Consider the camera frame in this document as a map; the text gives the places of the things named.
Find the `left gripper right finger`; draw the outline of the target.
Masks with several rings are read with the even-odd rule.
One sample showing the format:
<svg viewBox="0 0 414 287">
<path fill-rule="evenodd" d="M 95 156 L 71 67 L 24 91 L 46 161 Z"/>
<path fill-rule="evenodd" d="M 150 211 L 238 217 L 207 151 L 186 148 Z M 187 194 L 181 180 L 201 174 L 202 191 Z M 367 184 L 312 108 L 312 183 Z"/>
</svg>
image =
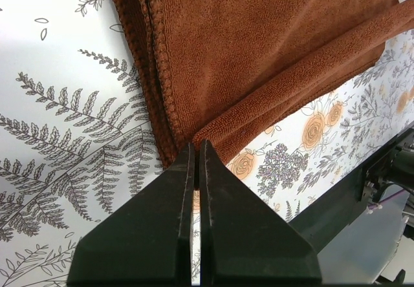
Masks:
<svg viewBox="0 0 414 287">
<path fill-rule="evenodd" d="M 315 249 L 202 142 L 201 284 L 321 284 Z"/>
</svg>

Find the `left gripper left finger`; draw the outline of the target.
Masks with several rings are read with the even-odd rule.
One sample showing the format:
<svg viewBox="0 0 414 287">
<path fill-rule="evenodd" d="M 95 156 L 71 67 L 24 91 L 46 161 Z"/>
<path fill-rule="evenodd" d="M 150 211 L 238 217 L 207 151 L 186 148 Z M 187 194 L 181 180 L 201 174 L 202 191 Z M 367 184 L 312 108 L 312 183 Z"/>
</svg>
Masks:
<svg viewBox="0 0 414 287">
<path fill-rule="evenodd" d="M 69 286 L 189 286 L 195 151 L 176 160 L 78 243 Z"/>
</svg>

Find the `brown towel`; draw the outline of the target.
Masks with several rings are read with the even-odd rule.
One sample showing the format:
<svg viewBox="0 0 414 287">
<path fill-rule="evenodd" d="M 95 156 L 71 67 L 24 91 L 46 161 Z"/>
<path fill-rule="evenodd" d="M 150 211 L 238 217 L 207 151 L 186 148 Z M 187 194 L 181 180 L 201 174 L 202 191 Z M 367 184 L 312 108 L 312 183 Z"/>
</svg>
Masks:
<svg viewBox="0 0 414 287">
<path fill-rule="evenodd" d="M 413 28 L 413 0 L 113 2 L 165 167 L 204 140 L 229 162 Z"/>
</svg>

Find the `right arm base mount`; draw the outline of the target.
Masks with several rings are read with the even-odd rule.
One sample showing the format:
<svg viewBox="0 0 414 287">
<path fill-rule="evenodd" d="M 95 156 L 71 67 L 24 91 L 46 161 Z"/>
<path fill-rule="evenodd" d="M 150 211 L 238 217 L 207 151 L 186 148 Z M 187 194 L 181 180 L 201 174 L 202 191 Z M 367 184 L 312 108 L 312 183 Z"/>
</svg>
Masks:
<svg viewBox="0 0 414 287">
<path fill-rule="evenodd" d="M 394 137 L 357 168 L 356 200 L 378 205 L 391 186 L 413 194 L 413 129 Z"/>
</svg>

